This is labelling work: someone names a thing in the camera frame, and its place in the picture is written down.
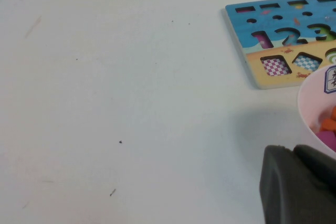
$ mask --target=circular hole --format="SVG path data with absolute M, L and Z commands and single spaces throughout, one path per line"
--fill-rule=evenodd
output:
M 273 16 L 273 19 L 281 20 L 281 19 L 282 19 L 282 16 L 280 16 L 280 15 L 275 15 L 275 16 Z
M 311 12 L 303 12 L 302 15 L 311 16 L 311 15 L 313 15 L 313 13 L 311 13 Z
M 248 20 L 246 20 L 246 22 L 247 23 L 255 23 L 255 22 L 257 22 L 257 20 L 254 19 L 254 18 L 249 18 Z

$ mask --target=pink puzzle piece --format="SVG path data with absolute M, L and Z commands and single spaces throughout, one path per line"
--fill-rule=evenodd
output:
M 336 152 L 336 136 L 332 131 L 320 131 L 316 136 L 329 148 Z

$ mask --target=blue puzzle board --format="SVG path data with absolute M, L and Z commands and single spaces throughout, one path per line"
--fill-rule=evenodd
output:
M 331 57 L 336 54 L 336 0 L 265 0 L 225 9 L 260 88 L 298 85 L 317 69 L 336 63 Z M 281 64 L 273 66 L 270 59 Z

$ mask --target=orange puzzle piece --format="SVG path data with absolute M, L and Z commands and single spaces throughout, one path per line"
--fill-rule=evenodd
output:
M 332 109 L 331 119 L 333 119 L 334 121 L 336 121 L 336 106 Z
M 320 131 L 333 131 L 336 133 L 336 121 L 330 118 L 324 119 Z

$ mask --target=blue checkered shape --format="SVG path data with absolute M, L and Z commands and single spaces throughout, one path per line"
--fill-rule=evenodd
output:
M 315 71 L 319 68 L 321 63 L 307 56 L 299 55 L 299 57 L 295 59 L 293 64 L 310 71 Z

